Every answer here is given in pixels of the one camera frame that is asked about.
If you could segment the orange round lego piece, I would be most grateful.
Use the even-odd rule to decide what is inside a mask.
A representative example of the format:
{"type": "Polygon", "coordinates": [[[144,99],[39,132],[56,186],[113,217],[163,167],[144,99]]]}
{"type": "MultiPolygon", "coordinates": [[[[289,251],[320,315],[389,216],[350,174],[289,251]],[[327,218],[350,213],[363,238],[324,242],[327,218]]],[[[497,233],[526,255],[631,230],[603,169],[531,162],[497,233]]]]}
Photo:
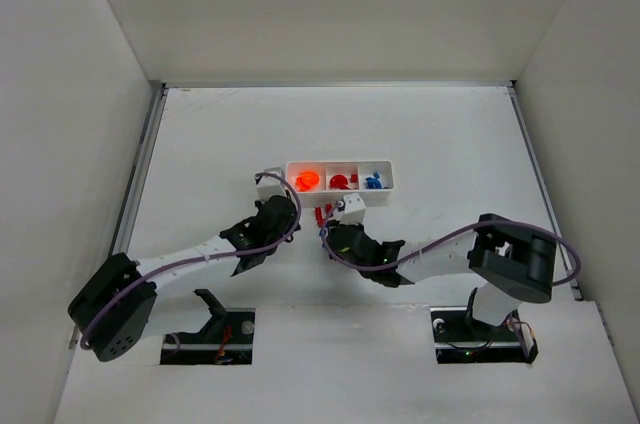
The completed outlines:
{"type": "Polygon", "coordinates": [[[295,186],[299,192],[314,191],[320,183],[320,176],[315,171],[303,171],[295,179],[295,186]]]}

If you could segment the red round lego piece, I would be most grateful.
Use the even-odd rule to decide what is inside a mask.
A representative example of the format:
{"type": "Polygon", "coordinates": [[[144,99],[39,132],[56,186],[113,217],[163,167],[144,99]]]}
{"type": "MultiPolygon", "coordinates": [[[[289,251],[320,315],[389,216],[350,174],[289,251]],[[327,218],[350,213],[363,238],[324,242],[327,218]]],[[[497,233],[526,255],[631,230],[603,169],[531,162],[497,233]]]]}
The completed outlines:
{"type": "Polygon", "coordinates": [[[349,179],[343,174],[333,175],[329,179],[329,188],[332,190],[349,190],[349,179]]]}

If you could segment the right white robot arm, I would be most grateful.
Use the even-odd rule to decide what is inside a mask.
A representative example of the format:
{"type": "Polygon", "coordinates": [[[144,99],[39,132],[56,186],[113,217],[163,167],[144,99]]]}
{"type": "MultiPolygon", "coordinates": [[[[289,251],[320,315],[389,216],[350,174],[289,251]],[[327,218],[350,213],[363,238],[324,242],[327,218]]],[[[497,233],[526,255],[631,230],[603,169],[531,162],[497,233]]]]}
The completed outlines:
{"type": "Polygon", "coordinates": [[[329,257],[387,288],[449,275],[475,274],[484,284],[467,303],[473,320],[498,326],[523,304],[552,299],[557,237],[536,226],[495,214],[406,255],[403,240],[378,242],[361,222],[327,221],[320,236],[329,257]]]}

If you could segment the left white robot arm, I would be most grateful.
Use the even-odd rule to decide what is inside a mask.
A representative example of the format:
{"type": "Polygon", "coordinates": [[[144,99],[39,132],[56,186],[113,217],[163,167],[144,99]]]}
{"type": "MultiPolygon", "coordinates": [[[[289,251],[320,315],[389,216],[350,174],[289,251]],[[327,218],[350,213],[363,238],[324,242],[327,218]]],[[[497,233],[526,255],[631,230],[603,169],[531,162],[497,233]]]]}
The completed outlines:
{"type": "Polygon", "coordinates": [[[174,254],[138,260],[124,252],[111,255],[68,306],[81,348],[109,362],[147,337],[220,329],[226,311],[213,284],[263,264],[300,228],[290,197],[272,196],[256,208],[256,215],[174,254]]]}

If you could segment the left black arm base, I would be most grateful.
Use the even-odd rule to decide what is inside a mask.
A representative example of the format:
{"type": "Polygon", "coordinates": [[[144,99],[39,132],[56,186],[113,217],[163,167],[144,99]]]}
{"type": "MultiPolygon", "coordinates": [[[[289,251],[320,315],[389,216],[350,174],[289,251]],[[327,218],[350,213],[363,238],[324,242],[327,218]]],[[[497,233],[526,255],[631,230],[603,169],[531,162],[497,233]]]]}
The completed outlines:
{"type": "Polygon", "coordinates": [[[193,332],[164,336],[160,365],[251,365],[256,312],[253,308],[226,308],[206,289],[194,294],[202,301],[207,320],[193,332]]]}

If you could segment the blue arch lego piece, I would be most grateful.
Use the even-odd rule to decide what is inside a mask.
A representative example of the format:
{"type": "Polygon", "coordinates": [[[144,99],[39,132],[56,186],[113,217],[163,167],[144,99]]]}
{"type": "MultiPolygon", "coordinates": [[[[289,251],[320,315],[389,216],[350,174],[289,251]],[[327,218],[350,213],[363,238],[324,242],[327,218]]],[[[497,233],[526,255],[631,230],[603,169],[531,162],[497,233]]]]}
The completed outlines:
{"type": "Polygon", "coordinates": [[[380,179],[380,174],[378,172],[374,172],[371,176],[366,176],[365,187],[370,190],[384,189],[384,186],[380,179]]]}

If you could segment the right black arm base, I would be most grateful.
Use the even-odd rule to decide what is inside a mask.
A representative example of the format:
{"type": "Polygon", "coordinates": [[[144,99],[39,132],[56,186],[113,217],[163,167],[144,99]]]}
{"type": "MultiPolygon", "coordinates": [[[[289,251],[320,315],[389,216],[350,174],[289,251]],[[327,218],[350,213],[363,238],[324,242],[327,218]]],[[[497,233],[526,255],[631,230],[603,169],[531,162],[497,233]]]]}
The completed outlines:
{"type": "Polygon", "coordinates": [[[438,364],[532,365],[539,355],[531,326],[520,319],[517,310],[498,325],[477,320],[473,315],[475,288],[465,307],[431,307],[435,357],[438,364]]]}

